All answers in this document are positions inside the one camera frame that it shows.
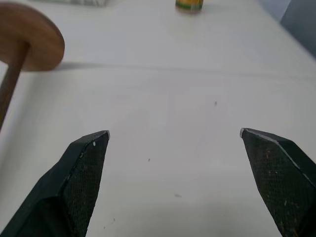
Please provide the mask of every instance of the wooden object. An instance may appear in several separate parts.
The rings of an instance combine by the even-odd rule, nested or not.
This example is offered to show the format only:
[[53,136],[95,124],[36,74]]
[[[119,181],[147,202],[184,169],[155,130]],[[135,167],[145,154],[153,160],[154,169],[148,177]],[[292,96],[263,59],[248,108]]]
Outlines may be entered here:
[[8,64],[0,87],[0,130],[20,71],[52,70],[64,50],[60,31],[46,16],[19,3],[0,3],[0,60]]

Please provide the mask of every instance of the wooden rod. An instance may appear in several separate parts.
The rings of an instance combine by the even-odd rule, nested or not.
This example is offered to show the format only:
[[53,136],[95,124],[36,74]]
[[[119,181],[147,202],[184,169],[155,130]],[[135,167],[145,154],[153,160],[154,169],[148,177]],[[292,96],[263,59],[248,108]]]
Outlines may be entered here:
[[30,45],[26,42],[22,42],[15,52],[11,64],[8,66],[6,74],[3,78],[0,87],[0,131],[4,122],[6,112],[9,108],[10,101],[18,82],[19,75],[25,61],[25,58],[30,49]]

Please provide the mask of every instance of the can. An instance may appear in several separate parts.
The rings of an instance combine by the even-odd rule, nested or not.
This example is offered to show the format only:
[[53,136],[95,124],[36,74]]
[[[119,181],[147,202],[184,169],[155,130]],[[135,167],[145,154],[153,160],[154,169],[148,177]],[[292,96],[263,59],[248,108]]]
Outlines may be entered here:
[[176,7],[187,11],[200,11],[203,0],[176,0]]

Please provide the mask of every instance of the white tabletop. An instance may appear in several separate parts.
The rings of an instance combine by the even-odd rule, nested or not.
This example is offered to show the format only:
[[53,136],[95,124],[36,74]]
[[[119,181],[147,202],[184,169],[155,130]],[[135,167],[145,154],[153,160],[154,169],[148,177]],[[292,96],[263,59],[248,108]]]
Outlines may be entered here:
[[64,65],[102,65],[21,74],[0,134],[0,229],[69,143],[110,130],[88,237],[279,236],[239,131],[316,158],[316,69],[257,2],[197,16],[171,0],[32,5],[63,32]]

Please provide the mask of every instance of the round wooden board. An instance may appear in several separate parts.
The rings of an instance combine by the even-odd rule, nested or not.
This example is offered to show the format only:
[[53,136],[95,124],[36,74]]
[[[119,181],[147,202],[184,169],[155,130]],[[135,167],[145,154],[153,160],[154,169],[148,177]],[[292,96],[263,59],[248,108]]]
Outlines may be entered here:
[[58,28],[46,16],[20,3],[0,3],[0,60],[10,64],[18,45],[30,45],[25,71],[48,71],[62,60],[65,42]]

